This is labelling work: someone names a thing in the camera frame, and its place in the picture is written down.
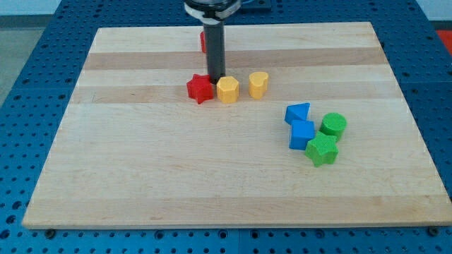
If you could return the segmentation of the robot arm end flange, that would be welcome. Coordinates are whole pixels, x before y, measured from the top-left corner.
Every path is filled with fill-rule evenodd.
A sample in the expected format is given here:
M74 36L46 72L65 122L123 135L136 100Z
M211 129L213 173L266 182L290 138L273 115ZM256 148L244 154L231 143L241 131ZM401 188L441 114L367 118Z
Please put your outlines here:
M217 25L241 6L241 0L184 0L185 11L206 25Z

